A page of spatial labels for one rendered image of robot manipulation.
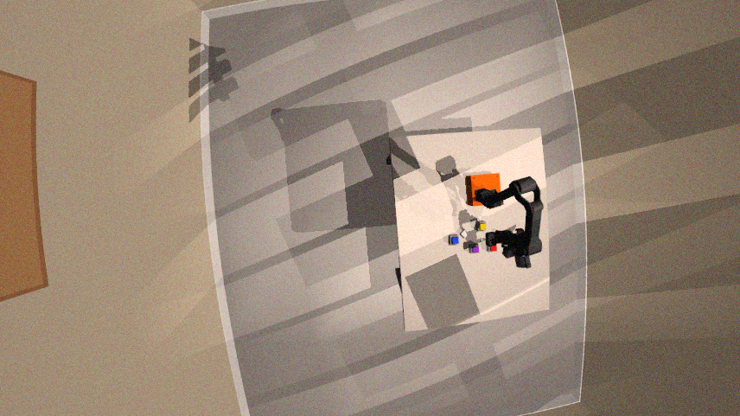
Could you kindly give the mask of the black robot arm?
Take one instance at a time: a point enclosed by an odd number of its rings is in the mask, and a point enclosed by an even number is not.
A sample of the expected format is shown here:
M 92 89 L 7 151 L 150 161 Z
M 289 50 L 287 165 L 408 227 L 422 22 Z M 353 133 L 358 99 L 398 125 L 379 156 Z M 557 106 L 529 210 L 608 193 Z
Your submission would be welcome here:
M 522 194 L 533 191 L 533 202 L 527 201 Z M 483 204 L 486 208 L 498 208 L 504 205 L 503 201 L 514 196 L 518 203 L 521 203 L 526 210 L 525 232 L 513 235 L 510 238 L 510 246 L 503 247 L 503 255 L 506 259 L 515 256 L 516 267 L 531 267 L 530 255 L 542 251 L 542 241 L 539 238 L 541 224 L 541 215 L 543 202 L 540 200 L 540 188 L 537 182 L 530 176 L 519 178 L 509 183 L 509 188 L 500 193 L 496 189 L 478 189 L 475 190 L 477 202 Z

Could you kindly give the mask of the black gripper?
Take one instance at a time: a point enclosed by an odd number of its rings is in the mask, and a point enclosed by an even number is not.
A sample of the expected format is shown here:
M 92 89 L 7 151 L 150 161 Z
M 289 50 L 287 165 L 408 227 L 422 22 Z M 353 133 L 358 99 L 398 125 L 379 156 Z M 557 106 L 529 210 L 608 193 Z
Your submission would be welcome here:
M 522 234 L 525 231 L 522 228 L 515 228 L 515 231 L 517 231 L 516 234 L 513 234 L 513 231 L 511 230 L 504 230 L 504 231 L 496 231 L 496 232 L 486 232 L 485 241 L 487 246 L 496 246 L 496 244 L 507 245 L 507 247 L 510 246 L 510 238 L 513 235 Z

